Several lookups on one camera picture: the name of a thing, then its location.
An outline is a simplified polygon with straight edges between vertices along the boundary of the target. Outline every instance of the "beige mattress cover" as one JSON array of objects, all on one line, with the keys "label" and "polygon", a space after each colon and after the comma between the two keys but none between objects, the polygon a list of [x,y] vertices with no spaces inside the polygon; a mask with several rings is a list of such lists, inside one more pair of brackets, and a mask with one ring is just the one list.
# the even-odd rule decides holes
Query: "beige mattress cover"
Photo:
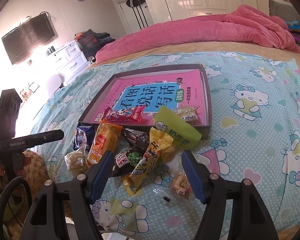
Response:
[{"label": "beige mattress cover", "polygon": [[[194,42],[179,45],[169,45],[161,48],[148,49],[138,53],[130,54],[123,57],[114,58],[103,62],[98,65],[103,64],[113,64],[121,61],[127,61],[136,59],[147,55],[156,54],[173,54],[176,52],[198,52],[198,51],[236,51],[242,53],[256,54],[263,56],[265,58],[289,61],[294,58],[300,69],[300,54],[285,50],[285,49],[275,49],[262,47],[257,44],[244,43],[244,42],[228,42],[228,41],[208,41],[208,42]],[[90,68],[98,66],[97,64],[92,64]]]}]

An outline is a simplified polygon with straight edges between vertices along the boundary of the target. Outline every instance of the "pink comforter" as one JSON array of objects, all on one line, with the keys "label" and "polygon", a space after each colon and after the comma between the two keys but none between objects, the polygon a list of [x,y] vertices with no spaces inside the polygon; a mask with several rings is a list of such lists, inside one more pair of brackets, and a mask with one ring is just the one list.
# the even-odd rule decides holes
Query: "pink comforter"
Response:
[{"label": "pink comforter", "polygon": [[97,63],[166,45],[201,41],[252,42],[300,53],[284,20],[240,5],[231,14],[197,16],[152,25],[109,43],[96,54]]}]

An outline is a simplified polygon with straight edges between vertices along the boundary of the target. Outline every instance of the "metal screw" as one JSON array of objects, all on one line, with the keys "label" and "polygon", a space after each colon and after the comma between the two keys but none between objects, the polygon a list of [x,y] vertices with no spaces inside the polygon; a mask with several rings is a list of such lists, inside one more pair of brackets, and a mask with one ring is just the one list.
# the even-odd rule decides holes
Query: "metal screw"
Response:
[{"label": "metal screw", "polygon": [[77,176],[77,179],[78,180],[84,180],[86,178],[86,175],[84,175],[84,174],[79,174],[78,176]]},{"label": "metal screw", "polygon": [[44,185],[45,186],[50,186],[52,184],[52,180],[51,179],[48,179],[44,182]]},{"label": "metal screw", "polygon": [[250,179],[244,179],[243,180],[244,185],[250,186],[252,184]]},{"label": "metal screw", "polygon": [[216,173],[211,173],[210,174],[210,179],[218,179],[219,178],[219,175],[216,174]]}]

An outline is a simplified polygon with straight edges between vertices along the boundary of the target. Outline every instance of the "polka dot fabric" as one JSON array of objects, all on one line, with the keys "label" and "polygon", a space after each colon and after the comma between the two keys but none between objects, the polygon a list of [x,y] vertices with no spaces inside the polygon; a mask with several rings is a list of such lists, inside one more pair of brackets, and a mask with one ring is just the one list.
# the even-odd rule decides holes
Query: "polka dot fabric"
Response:
[{"label": "polka dot fabric", "polygon": [[[65,132],[61,142],[38,148],[50,178],[71,180],[64,156],[73,151],[77,120],[113,74],[192,63],[205,67],[212,104],[209,139],[200,141],[193,154],[224,179],[251,179],[278,231],[296,225],[300,222],[300,71],[294,60],[197,52],[151,55],[90,69],[57,92],[37,116],[33,133]],[[116,152],[128,147],[121,140]],[[108,231],[136,240],[193,239],[205,206],[195,199],[190,210],[153,192],[170,181],[177,167],[177,156],[169,163],[159,162],[134,196],[128,196],[120,177],[110,178],[102,198],[91,206],[95,220]],[[221,236],[229,231],[231,207],[228,201]]]}]

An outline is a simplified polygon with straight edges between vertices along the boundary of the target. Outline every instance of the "hand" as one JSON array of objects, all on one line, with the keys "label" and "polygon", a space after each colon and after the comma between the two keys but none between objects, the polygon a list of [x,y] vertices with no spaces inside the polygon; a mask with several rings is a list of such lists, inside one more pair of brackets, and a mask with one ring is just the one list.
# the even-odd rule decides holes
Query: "hand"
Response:
[{"label": "hand", "polygon": [[[29,165],[30,162],[31,162],[31,158],[25,157],[23,159],[23,167]],[[17,176],[21,176],[21,177],[25,178],[27,176],[27,171],[23,168],[18,171]],[[5,174],[5,167],[2,164],[0,164],[0,192],[3,191],[3,189],[6,187],[7,184],[8,184],[8,179]]]}]

